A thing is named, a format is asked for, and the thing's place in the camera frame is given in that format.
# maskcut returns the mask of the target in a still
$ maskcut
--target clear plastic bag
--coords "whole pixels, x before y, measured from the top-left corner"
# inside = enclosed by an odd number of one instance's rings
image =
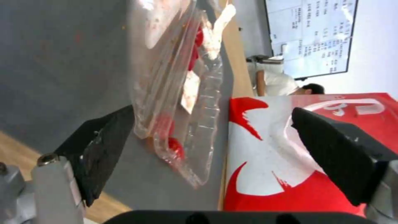
[[[131,7],[134,133],[148,138],[161,159],[198,187],[209,177],[223,76],[220,56],[210,59],[203,44],[197,44],[207,16],[196,8],[196,1],[188,0],[139,0]],[[167,16],[160,12],[165,9]],[[197,60],[192,66],[194,55]],[[200,79],[191,113],[181,105],[189,69]]]

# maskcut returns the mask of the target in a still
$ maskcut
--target red candy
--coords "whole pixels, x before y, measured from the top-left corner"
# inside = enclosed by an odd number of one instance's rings
[[[203,44],[203,39],[204,39],[203,30],[202,30],[202,27],[199,26],[198,33],[196,34],[196,38],[195,38],[195,45],[197,47],[200,47]]]
[[[184,148],[176,138],[169,138],[169,148],[176,153],[177,159],[185,159]]]
[[[195,62],[199,58],[199,53],[198,53],[198,47],[200,47],[203,44],[203,31],[202,27],[199,26],[198,32],[196,33],[195,37],[195,45],[193,46],[192,49],[192,54],[191,54],[191,60],[189,61],[188,65],[188,71],[192,71],[193,68],[195,67]]]

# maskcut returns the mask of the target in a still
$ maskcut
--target screw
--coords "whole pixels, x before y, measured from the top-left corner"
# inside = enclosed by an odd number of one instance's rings
[[[42,167],[44,165],[54,163],[59,161],[59,156],[55,153],[48,153],[42,155],[38,160],[37,160],[37,166]]]
[[[7,166],[4,163],[0,162],[0,176],[5,176],[7,175],[7,173]]]

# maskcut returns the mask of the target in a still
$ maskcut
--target red object in bag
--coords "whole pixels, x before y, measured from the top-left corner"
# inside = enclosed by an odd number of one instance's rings
[[[192,48],[191,60],[189,61],[188,71],[193,70],[193,68],[195,67],[195,62],[199,58],[199,53],[198,53],[197,48],[202,45],[203,38],[204,37],[203,37],[202,27],[199,26],[198,32],[197,32],[196,38],[195,38],[195,44],[193,45],[193,48]]]
[[[185,159],[184,148],[176,138],[169,138],[169,148],[176,153],[177,159]]]
[[[224,209],[363,216],[309,161],[291,128],[295,107],[352,123],[398,153],[398,103],[385,93],[232,99]]]

